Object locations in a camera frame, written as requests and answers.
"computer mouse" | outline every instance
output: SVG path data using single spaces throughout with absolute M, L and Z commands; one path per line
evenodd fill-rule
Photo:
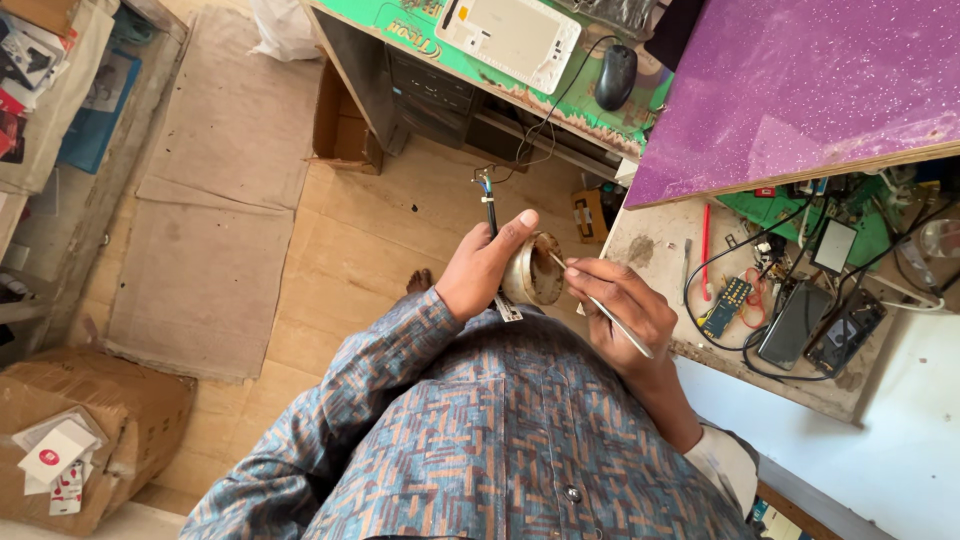
M 593 98 L 603 110 L 617 110 L 627 103 L 636 80 L 636 51 L 613 45 L 603 55 Z

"hand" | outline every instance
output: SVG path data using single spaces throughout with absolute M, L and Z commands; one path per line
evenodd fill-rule
M 568 291 L 584 306 L 590 341 L 623 379 L 643 378 L 669 362 L 667 347 L 677 313 L 629 266 L 599 258 L 569 258 Z M 587 295 L 599 300 L 654 352 L 646 357 Z
M 507 259 L 530 237 L 539 221 L 535 211 L 524 210 L 500 228 L 493 242 L 487 223 L 478 223 L 464 236 L 434 287 L 454 318 L 466 323 L 490 305 L 503 281 Z

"green mat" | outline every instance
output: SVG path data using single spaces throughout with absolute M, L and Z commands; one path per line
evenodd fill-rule
M 890 235 L 883 223 L 883 216 L 871 202 L 871 196 L 876 196 L 881 202 L 886 201 L 890 196 L 890 190 L 879 176 L 866 177 L 865 175 L 859 175 L 856 178 L 866 178 L 866 182 L 843 203 L 831 202 L 827 216 L 834 217 L 844 225 L 856 229 L 856 240 L 853 242 L 847 262 L 859 266 L 890 247 Z M 804 203 L 803 199 L 790 199 L 786 194 L 786 188 L 783 186 L 777 187 L 776 197 L 756 197 L 754 192 L 750 190 L 718 195 L 717 200 L 763 228 L 770 227 L 787 215 L 797 211 Z M 804 232 L 806 237 L 813 233 L 813 226 L 820 219 L 824 200 L 824 197 L 818 197 L 814 206 L 810 208 Z M 899 223 L 900 215 L 898 213 L 887 213 L 895 225 Z M 798 215 L 773 229 L 773 233 L 796 242 L 803 217 L 803 214 Z M 878 266 L 879 262 L 876 262 L 871 266 L 871 269 L 876 270 Z
M 323 4 L 328 10 L 338 13 L 343 18 L 369 27 L 395 47 L 416 51 L 425 61 L 435 61 L 466 75 L 480 83 L 481 87 L 502 86 L 518 99 L 530 100 L 532 96 L 541 103 L 552 105 L 570 84 L 577 66 L 587 55 L 586 49 L 589 49 L 600 36 L 612 32 L 583 15 L 567 11 L 558 4 L 548 0 L 541 1 L 584 27 L 580 35 L 580 45 L 574 49 L 564 75 L 557 85 L 557 90 L 552 95 L 533 89 L 437 39 L 433 30 L 445 0 L 311 0 L 311 2 Z M 642 149 L 646 145 L 643 132 L 653 127 L 656 121 L 653 112 L 663 105 L 663 98 L 673 81 L 673 73 L 661 65 L 651 66 L 648 75 L 637 75 L 636 86 L 626 105 L 620 110 L 609 111 L 600 109 L 593 99 L 593 87 L 602 64 L 602 58 L 587 60 L 582 73 L 557 106 L 557 110 L 568 118 L 573 118 L 574 123 L 582 123 L 588 129 L 610 130 L 612 133 L 603 136 L 609 137 L 610 143 L 614 146 L 613 134 L 621 135 L 628 141 L 638 142 L 642 154 Z

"green desk surface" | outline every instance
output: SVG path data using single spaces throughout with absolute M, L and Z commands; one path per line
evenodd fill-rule
M 853 247 L 847 256 L 847 262 L 855 266 L 868 262 L 876 254 L 890 247 L 890 235 L 883 223 L 883 216 L 871 203 L 871 195 L 879 197 L 880 200 L 886 200 L 890 196 L 890 190 L 887 189 L 880 177 L 870 177 L 868 182 L 859 187 L 847 201 L 840 206 L 833 205 L 833 211 L 829 211 L 827 214 L 827 216 L 840 219 L 844 225 L 856 229 L 856 239 L 853 241 Z M 803 200 L 787 197 L 786 189 L 783 186 L 777 187 L 777 196 L 774 198 L 756 197 L 750 190 L 717 195 L 717 200 L 764 228 L 774 225 L 796 211 L 804 203 Z M 807 237 L 813 233 L 813 226 L 820 219 L 821 212 L 819 206 L 810 207 L 810 215 L 806 218 L 806 231 L 804 232 Z M 888 212 L 888 218 L 896 225 L 900 224 L 900 214 L 898 212 Z M 798 232 L 801 223 L 803 223 L 802 217 L 795 217 L 793 220 L 773 229 L 773 233 L 796 242 L 799 239 Z M 810 244 L 811 250 L 816 245 L 815 238 L 813 241 L 814 243 Z M 879 266 L 878 261 L 870 269 L 877 270 Z
M 564 75 L 552 95 L 546 95 L 517 79 L 491 67 L 459 49 L 438 40 L 433 29 L 440 18 L 446 0 L 310 0 L 310 4 L 388 43 L 415 52 L 420 58 L 432 61 L 453 71 L 494 95 L 518 101 L 546 115 L 563 93 L 577 67 L 584 60 L 589 47 L 600 37 L 614 34 L 601 24 L 571 13 L 552 2 L 543 3 L 577 20 L 584 26 L 579 46 L 574 50 Z M 630 100 L 620 110 L 602 110 L 593 99 L 593 88 L 600 73 L 605 45 L 594 49 L 573 87 L 557 106 L 563 116 L 554 119 L 565 129 L 593 139 L 617 153 L 639 158 L 646 139 L 645 130 L 653 127 L 655 111 L 663 105 L 663 98 L 673 80 L 673 73 L 645 52 L 641 51 L 636 85 Z

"glitter surface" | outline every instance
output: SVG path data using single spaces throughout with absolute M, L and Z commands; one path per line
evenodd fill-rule
M 957 140 L 958 29 L 946 0 L 711 0 L 625 206 Z

